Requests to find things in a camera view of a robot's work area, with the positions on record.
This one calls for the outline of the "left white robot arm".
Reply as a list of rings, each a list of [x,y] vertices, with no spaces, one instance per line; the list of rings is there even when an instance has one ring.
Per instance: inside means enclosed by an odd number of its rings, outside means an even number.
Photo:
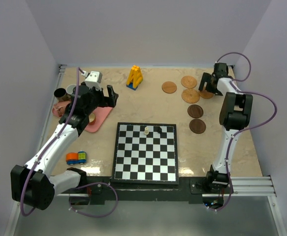
[[[88,187],[85,171],[68,168],[62,174],[52,172],[68,147],[81,135],[89,124],[89,115],[98,107],[114,108],[118,94],[111,85],[108,95],[103,90],[81,84],[74,89],[71,103],[65,108],[53,135],[41,150],[23,166],[15,165],[10,172],[12,199],[21,205],[45,210],[53,198],[69,189],[77,193]]]

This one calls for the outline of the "woven rattan coaster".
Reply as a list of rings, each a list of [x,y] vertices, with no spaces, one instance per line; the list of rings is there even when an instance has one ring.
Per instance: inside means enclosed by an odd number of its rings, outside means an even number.
[[[181,84],[185,88],[192,89],[197,86],[197,80],[195,77],[187,75],[181,79]]]
[[[185,102],[190,104],[197,103],[200,100],[199,93],[193,88],[185,89],[182,92],[181,97]]]

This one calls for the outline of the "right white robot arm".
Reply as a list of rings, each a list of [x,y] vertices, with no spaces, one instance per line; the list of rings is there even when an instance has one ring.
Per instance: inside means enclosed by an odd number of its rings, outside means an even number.
[[[223,96],[219,115],[222,141],[216,160],[210,166],[202,187],[206,192],[217,193],[230,185],[231,162],[240,132],[249,126],[253,96],[243,93],[232,81],[225,63],[216,62],[213,73],[203,73],[200,91]]]

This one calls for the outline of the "light wooden coaster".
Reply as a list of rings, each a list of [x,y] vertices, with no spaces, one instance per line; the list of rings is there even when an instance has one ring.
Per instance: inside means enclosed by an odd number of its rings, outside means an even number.
[[[214,97],[214,94],[210,93],[210,92],[208,92],[206,90],[203,90],[203,91],[199,91],[199,96],[204,98],[204,99],[210,99],[210,98]]]
[[[177,86],[172,81],[166,81],[161,86],[162,91],[168,94],[172,94],[177,90]]]

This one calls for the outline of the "dark wooden coaster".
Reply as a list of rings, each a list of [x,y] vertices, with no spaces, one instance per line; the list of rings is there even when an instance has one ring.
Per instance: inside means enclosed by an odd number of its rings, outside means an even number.
[[[192,118],[201,118],[203,116],[203,109],[199,105],[192,104],[187,109],[188,115]]]
[[[189,128],[193,133],[202,134],[206,130],[206,124],[204,121],[195,118],[190,121]]]

